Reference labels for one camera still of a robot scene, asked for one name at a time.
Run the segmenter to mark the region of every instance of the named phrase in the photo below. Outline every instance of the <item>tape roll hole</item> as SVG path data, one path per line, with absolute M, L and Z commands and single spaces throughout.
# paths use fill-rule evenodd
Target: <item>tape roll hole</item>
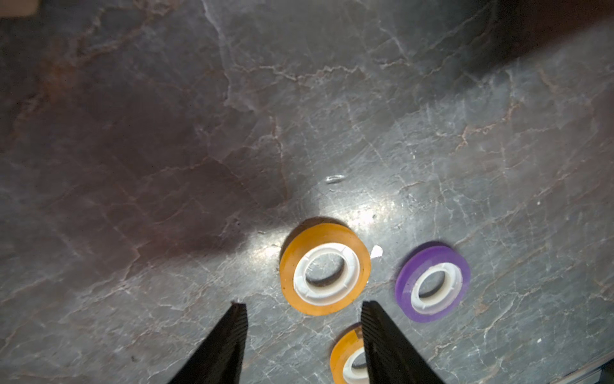
M 333 266 L 327 276 L 322 273 L 326 265 Z M 330 305 L 354 289 L 359 275 L 358 256 L 350 247 L 326 243 L 309 250 L 300 259 L 293 276 L 294 290 L 307 303 Z
M 368 384 L 369 374 L 367 372 L 365 347 L 359 348 L 348 357 L 343 366 L 343 379 L 348 384 Z
M 411 290 L 411 306 L 423 315 L 432 315 L 452 304 L 462 287 L 461 269 L 440 263 L 427 269 Z

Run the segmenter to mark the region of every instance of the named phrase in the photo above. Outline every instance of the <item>gray marble surface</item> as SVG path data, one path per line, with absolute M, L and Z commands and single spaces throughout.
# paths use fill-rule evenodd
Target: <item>gray marble surface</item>
M 1 380 L 165 383 L 231 300 L 243 383 L 332 382 L 363 299 L 448 384 L 545 384 L 614 350 L 614 20 L 550 36 L 526 7 L 57 0 L 0 20 Z M 384 250 L 322 317 L 278 275 L 316 216 Z M 412 323 L 392 289 L 431 240 L 471 287 Z

